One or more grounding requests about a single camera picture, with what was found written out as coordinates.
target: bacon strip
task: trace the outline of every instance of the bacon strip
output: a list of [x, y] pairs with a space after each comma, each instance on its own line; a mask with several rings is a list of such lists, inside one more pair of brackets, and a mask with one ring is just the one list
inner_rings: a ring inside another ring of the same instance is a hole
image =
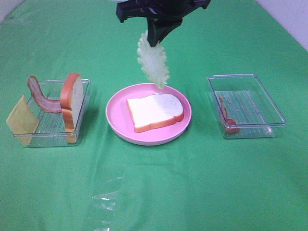
[[50, 100], [46, 98], [39, 86], [39, 82], [35, 76], [30, 76], [27, 80], [28, 87], [32, 93], [32, 97], [37, 105], [45, 112], [60, 113], [60, 100]]
[[[219, 96], [220, 104], [221, 104], [221, 110], [224, 118], [227, 120], [227, 124], [236, 125], [236, 122], [234, 119], [228, 118], [227, 108], [226, 105], [222, 99], [222, 96]], [[236, 133], [239, 132], [239, 128], [225, 128], [227, 133]]]

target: bread slice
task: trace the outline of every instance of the bread slice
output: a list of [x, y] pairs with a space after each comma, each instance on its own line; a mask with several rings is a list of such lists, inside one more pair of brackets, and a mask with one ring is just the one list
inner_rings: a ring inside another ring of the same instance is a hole
[[127, 105], [136, 133], [169, 126], [184, 118], [183, 106], [172, 94], [127, 99]]
[[[60, 105], [66, 132], [72, 132], [76, 128], [83, 102], [83, 95], [80, 75], [77, 73], [69, 74], [63, 84], [60, 96]], [[75, 135], [68, 135], [66, 141], [68, 143], [75, 143], [77, 138]]]

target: green tablecloth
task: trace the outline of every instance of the green tablecloth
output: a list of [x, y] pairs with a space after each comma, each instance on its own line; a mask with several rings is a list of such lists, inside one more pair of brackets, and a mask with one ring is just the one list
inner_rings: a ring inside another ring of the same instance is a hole
[[[118, 90], [147, 82], [137, 63], [146, 19], [116, 2], [26, 0], [0, 24], [0, 230], [307, 230], [308, 53], [253, 0], [212, 0], [162, 45], [192, 106], [176, 140], [131, 144], [109, 127]], [[5, 123], [26, 79], [89, 78], [76, 147], [24, 148]], [[287, 119], [276, 138], [226, 140], [206, 77], [254, 73]]]

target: clear plastic container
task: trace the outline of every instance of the clear plastic container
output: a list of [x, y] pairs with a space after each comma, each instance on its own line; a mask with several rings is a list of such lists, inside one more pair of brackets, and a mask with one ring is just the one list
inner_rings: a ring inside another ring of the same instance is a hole
[[[42, 92], [45, 97], [49, 99], [58, 100], [62, 86], [65, 80], [48, 80], [39, 82]], [[84, 98], [80, 109], [79, 117], [76, 123], [76, 129], [72, 132], [66, 132], [62, 113], [48, 113], [44, 112], [34, 102], [33, 98], [29, 99], [28, 106], [34, 116], [39, 119], [39, 125], [34, 133], [13, 134], [17, 138], [31, 138], [31, 142], [26, 148], [30, 147], [63, 147], [75, 146], [81, 141], [80, 126], [83, 115], [87, 110], [90, 100], [90, 80], [83, 79]], [[68, 143], [66, 138], [68, 136], [75, 136], [77, 141], [75, 143]]]
[[275, 137], [278, 128], [286, 124], [256, 75], [215, 75], [207, 80], [209, 96], [224, 138]]

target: pink plate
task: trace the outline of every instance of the pink plate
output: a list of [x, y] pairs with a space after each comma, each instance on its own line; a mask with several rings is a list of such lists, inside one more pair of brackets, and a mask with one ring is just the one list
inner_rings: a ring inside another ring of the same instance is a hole
[[[180, 100], [184, 109], [183, 120], [163, 128], [136, 133], [126, 99], [143, 98], [157, 93], [169, 93]], [[161, 90], [154, 83], [141, 83], [126, 87], [114, 94], [106, 106], [106, 118], [112, 130], [128, 142], [146, 146], [160, 145], [174, 140], [187, 128], [191, 117], [191, 105], [181, 92], [169, 86]]]

